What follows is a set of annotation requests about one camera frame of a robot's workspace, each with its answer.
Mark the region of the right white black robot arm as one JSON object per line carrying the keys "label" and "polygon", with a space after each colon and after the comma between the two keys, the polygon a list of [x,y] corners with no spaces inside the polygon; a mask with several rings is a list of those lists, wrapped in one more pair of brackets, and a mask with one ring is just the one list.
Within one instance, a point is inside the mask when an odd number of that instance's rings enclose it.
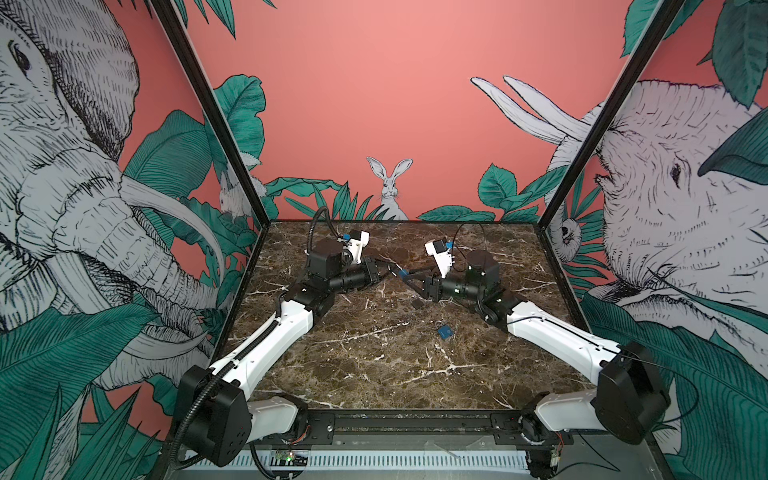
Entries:
{"label": "right white black robot arm", "polygon": [[487,324],[535,344],[593,384],[579,392],[542,392],[531,401],[518,419],[528,443],[542,445],[558,433],[588,430],[638,445],[662,420],[671,399],[648,349],[583,331],[505,288],[499,263],[485,250],[471,252],[460,274],[452,272],[449,252],[433,258],[435,267],[401,276],[423,299],[466,300]]}

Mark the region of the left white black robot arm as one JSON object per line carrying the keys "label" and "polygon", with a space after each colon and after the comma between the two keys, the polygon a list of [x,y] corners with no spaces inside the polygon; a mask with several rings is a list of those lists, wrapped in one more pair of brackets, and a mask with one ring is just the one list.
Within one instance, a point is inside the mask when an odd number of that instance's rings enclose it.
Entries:
{"label": "left white black robot arm", "polygon": [[309,234],[304,269],[276,298],[272,316],[222,359],[183,375],[166,454],[168,475],[203,459],[225,466],[245,445],[265,437],[276,435],[287,445],[307,438],[311,425],[303,400],[289,394],[257,402],[250,398],[283,354],[331,309],[337,294],[400,273],[398,264],[366,255],[368,242],[361,230],[333,230],[320,241]]}

